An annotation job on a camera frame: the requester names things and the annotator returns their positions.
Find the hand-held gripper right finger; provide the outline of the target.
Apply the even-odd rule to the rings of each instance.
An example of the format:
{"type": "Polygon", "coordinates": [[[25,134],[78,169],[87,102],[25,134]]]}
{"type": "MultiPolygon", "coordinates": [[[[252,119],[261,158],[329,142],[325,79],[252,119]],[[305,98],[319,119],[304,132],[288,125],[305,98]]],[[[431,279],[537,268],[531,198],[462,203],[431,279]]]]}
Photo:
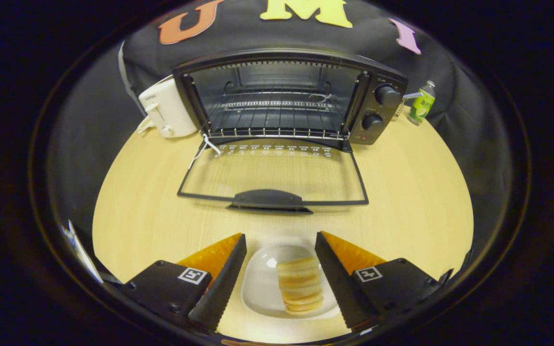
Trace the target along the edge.
{"type": "Polygon", "coordinates": [[[315,252],[347,328],[354,332],[387,325],[412,314],[451,278],[437,280],[405,258],[386,261],[320,231],[315,252]]]}

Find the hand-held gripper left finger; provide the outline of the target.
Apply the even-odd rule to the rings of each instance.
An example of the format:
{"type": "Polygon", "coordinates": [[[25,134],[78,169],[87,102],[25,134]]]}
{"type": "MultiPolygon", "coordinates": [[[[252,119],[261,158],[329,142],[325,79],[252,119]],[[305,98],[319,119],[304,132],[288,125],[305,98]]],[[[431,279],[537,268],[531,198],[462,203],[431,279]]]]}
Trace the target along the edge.
{"type": "Polygon", "coordinates": [[[171,324],[215,332],[246,254],[245,235],[233,234],[177,263],[157,260],[123,293],[171,324]]]}

